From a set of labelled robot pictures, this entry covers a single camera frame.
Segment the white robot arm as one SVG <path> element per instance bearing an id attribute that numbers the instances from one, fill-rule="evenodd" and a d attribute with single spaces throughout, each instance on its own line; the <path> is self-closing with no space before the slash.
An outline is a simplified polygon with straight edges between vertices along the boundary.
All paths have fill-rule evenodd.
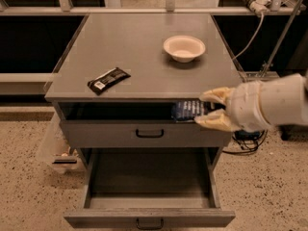
<path id="1" fill-rule="evenodd" d="M 252 81 L 235 88 L 203 92 L 199 99 L 224 109 L 197 116 L 202 127 L 220 131 L 256 132 L 279 125 L 308 125 L 307 77 L 293 74 L 271 81 Z"/>

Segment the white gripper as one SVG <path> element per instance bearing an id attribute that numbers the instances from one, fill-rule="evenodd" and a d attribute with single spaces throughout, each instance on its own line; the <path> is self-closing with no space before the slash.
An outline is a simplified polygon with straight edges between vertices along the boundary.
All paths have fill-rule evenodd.
<path id="1" fill-rule="evenodd" d="M 225 132 L 245 130 L 256 132 L 272 127 L 264 115 L 261 104 L 262 87 L 265 82 L 254 81 L 238 85 L 236 88 L 216 88 L 204 91 L 199 99 L 204 102 L 226 106 L 226 112 L 219 109 L 200 115 L 194 121 L 205 128 Z"/>

